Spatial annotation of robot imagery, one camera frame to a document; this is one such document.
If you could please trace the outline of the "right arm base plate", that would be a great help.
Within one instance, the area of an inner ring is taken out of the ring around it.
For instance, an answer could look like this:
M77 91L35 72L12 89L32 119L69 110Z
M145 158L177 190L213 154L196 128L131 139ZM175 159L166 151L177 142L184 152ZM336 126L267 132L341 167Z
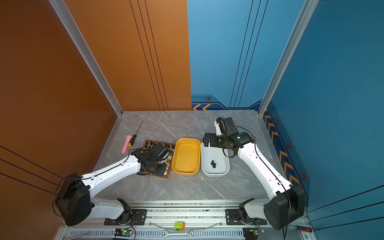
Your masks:
M229 226L234 225L249 225L249 226L264 226L267 221L263 219L250 219L244 217L239 209L226 209L225 210L226 223Z

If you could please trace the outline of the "aluminium left corner post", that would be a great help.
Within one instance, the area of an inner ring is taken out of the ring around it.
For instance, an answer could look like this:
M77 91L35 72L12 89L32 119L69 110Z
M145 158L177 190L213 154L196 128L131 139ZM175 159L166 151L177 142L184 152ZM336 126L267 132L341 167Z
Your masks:
M72 14L70 13L66 3L62 0L49 0L49 2L58 15L66 31L68 32L70 38L77 47L85 63L87 64L89 70L105 94L107 100L114 109L115 113L118 117L121 117L123 115L123 109L115 94L113 93L112 88L110 87L84 36L82 35L79 27L72 17Z

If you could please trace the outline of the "yellow plastic tray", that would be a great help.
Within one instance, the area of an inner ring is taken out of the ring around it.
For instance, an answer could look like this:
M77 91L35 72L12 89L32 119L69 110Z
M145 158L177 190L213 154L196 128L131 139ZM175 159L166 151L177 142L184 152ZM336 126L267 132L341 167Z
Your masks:
M172 170L177 175L192 177L200 168L201 142L194 138L181 138L176 142Z

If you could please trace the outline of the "green circuit board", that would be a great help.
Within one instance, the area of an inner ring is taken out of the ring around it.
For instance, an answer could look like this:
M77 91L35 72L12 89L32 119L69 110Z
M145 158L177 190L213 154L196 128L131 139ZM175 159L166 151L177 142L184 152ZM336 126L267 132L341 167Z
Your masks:
M114 237L115 238L131 238L134 235L132 229L115 229Z

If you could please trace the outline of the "silver wrench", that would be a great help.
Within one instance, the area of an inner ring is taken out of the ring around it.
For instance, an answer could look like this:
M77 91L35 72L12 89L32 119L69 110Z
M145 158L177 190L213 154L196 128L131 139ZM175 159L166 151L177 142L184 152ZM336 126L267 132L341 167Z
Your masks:
M195 235L195 231L193 230L190 230L190 231L187 231L187 232L170 232L168 230L164 230L163 233L162 233L162 237L163 238L168 238L168 237L172 237L172 236L183 236L183 237L190 237L192 238L193 236Z

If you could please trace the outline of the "green orange small box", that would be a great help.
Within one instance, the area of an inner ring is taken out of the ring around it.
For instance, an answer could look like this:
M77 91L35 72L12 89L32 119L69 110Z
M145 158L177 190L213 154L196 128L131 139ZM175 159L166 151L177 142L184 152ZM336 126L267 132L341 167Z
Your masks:
M174 223L175 230L185 230L185 222L175 222Z

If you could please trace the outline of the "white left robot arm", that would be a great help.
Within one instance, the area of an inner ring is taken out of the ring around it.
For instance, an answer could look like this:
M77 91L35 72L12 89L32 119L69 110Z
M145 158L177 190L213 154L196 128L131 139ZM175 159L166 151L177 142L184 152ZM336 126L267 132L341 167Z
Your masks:
M54 200L66 225L73 227L88 219L131 224L134 215L124 199L98 199L97 194L130 175L147 173L163 176L169 154L167 147L157 144L152 148L134 149L124 159L95 172L67 176Z

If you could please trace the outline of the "white plastic tray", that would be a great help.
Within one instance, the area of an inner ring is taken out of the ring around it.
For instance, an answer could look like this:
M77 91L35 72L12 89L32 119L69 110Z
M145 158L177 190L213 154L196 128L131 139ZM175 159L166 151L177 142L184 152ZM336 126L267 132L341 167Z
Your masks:
M230 171L227 149L205 147L201 144L201 167L207 177L223 177Z

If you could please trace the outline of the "brown chessboard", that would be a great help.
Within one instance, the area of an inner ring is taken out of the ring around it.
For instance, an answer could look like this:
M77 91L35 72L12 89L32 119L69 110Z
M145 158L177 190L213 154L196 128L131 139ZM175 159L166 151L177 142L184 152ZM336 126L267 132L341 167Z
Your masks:
M166 159L160 161L160 163L164 163L167 165L166 169L165 169L165 172L162 176L158 176L156 174L152 174L152 173L149 173L149 172L144 172L145 174L149 175L149 176L153 176L153 177L158 177L158 178L163 178L163 179L168 179L169 176L170 176L170 172L171 172L171 168L172 168L172 161L173 161L173 156L174 156L174 153L175 153L175 149L174 150L168 150L168 154L166 155Z

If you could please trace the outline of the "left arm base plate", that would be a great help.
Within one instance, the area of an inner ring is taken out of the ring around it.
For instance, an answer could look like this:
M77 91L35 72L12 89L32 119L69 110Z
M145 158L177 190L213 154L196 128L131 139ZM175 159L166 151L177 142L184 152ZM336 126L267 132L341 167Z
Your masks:
M118 217L116 220L105 219L105 226L143 226L145 224L147 217L146 209L133 209L133 210L124 210L122 215Z

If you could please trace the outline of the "red handled ratchet tool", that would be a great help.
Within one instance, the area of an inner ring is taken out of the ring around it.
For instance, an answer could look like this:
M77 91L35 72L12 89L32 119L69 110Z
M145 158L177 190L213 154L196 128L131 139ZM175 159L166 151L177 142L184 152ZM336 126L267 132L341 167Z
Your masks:
M305 226L293 226L293 225L288 225L289 228L296 229L301 232L306 232L306 233L312 233L313 230L310 227L305 227Z

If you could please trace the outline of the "black chess pieces on board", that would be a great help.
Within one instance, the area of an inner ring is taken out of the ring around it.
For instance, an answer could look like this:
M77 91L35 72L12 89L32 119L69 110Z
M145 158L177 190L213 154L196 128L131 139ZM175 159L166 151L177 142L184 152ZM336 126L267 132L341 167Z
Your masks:
M175 149L175 144L171 143L165 143L165 142L155 142L155 141L146 141L145 142L145 148L153 148L156 145L162 145L168 150L174 150Z

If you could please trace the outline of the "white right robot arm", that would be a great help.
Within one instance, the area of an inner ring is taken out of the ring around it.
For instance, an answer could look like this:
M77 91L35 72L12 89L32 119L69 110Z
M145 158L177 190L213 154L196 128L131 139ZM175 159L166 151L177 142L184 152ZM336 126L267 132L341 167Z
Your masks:
M259 150L252 133L239 132L232 118L217 118L215 128L215 133L204 135L204 147L233 151L252 170L269 198L267 203L258 203L255 199L242 202L239 205L241 221L247 225L258 219L266 220L274 229L285 231L290 223L304 215L303 187L293 186L283 177Z

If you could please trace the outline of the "aluminium right corner post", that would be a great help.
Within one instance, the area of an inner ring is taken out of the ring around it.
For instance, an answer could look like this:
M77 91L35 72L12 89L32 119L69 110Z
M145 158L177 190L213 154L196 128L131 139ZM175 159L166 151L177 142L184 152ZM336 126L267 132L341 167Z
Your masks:
M272 100L272 97L286 71L287 66L297 48L298 43L301 40L301 37L315 11L319 0L306 0L303 4L303 7L300 11L300 14L295 22L293 30L290 34L290 37L287 41L287 44L284 48L282 56L278 62L278 65L275 69L275 72L271 78L271 81L267 87L261 105L259 107L258 113L262 117L267 110L269 103Z

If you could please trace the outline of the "aluminium corner post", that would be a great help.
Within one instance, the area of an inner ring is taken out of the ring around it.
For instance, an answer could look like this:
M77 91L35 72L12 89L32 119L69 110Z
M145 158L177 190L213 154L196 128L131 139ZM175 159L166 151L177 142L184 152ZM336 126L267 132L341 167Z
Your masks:
M62 0L49 0L49 2L58 15L66 31L68 32L70 38L77 47L85 63L87 64L89 70L105 94L107 100L114 109L115 113L118 117L121 117L123 115L123 109L115 94L113 93L112 88L110 87L84 36L82 35L79 27L72 17L72 14L70 13L66 3Z
M315 11L319 0L306 0L303 4L303 7L300 11L300 14L295 22L293 30L290 34L290 37L287 41L287 44L284 48L282 56L278 62L278 65L275 69L275 72L271 78L271 81L267 87L261 105L259 107L258 113L262 117L267 110L269 103L272 100L272 97L286 71L287 66L297 48L298 43L301 40L301 37Z

